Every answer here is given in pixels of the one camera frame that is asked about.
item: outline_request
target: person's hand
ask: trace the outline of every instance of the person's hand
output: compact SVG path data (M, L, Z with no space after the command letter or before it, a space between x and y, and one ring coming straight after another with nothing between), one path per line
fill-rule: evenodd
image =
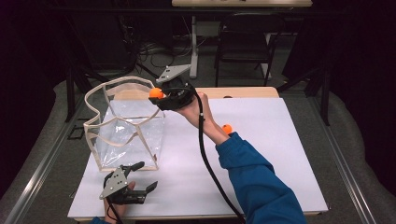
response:
M198 95L202 101L203 112L204 112L204 133L208 136L216 145L220 145L228 138L230 138L215 122L213 119L212 111L210 110L209 100L207 95L203 92L198 92ZM187 121L194 127L199 126L200 108L196 96L192 98L192 102L189 105L183 106L177 113L184 116Z
M128 188L129 189L134 189L135 186L135 182L132 181L131 183L129 183ZM109 208L109 205L107 203L107 200L104 200L105 202L105 222L111 223L111 224L116 224L117 221L116 219L116 215L114 215L113 210L111 210L111 208ZM116 209L117 214L120 217L123 217L123 215L125 214L125 210L126 210L126 204L113 204L114 209Z

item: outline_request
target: black curtain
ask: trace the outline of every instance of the black curtain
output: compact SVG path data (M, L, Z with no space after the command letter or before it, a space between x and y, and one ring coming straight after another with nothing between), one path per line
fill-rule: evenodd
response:
M390 0L313 2L313 8L344 9L351 16L305 21L283 74L297 78L332 56L330 90L356 120L367 163L383 186L396 195L395 4ZM345 30L351 32L335 44L342 47L332 49L337 32Z
M2 1L0 5L3 197L48 119L55 102L53 87L64 80L64 73L35 3Z

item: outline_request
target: transparent container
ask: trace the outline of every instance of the transparent container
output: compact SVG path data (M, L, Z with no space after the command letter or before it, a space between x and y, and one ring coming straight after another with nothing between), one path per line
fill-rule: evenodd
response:
M145 162L141 170L158 170L164 113L149 100L151 81L121 77L85 95L93 118L84 123L88 146L101 172Z

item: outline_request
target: table leg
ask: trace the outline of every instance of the table leg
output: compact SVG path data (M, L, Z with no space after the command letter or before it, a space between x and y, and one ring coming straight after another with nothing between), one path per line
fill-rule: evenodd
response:
M191 23L191 68L190 68L190 78L197 78L198 70L198 48L197 48L197 27L195 16L192 16Z
M270 38L271 38L271 34L267 34L265 36L265 40L267 41L267 43L270 42ZM266 74L268 69L268 63L262 63L261 66L262 66L262 73ZM270 74L268 74L268 80L271 80L271 72Z

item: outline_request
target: wrist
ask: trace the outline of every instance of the wrist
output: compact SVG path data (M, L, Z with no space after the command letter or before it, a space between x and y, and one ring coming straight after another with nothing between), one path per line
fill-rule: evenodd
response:
M204 134L209 137L217 146L221 145L230 138L230 136L225 133L214 121L204 122Z

